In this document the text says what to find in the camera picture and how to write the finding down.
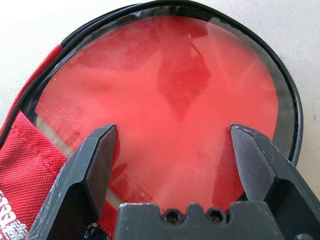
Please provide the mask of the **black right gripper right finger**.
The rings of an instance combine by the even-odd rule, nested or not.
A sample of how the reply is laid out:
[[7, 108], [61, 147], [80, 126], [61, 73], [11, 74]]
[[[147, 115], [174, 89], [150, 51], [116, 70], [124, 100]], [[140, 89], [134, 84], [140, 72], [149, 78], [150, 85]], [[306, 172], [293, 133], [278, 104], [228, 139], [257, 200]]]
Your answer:
[[320, 201], [296, 167], [258, 130], [231, 124], [238, 175], [250, 202], [268, 204], [287, 240], [320, 238]]

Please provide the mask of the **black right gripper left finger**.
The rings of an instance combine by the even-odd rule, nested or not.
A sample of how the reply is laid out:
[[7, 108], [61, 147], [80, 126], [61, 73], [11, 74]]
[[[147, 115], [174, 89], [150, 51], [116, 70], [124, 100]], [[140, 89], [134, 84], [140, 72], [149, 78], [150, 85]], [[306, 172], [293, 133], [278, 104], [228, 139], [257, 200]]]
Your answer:
[[30, 240], [82, 240], [102, 214], [112, 169], [116, 125], [95, 129], [58, 173]]

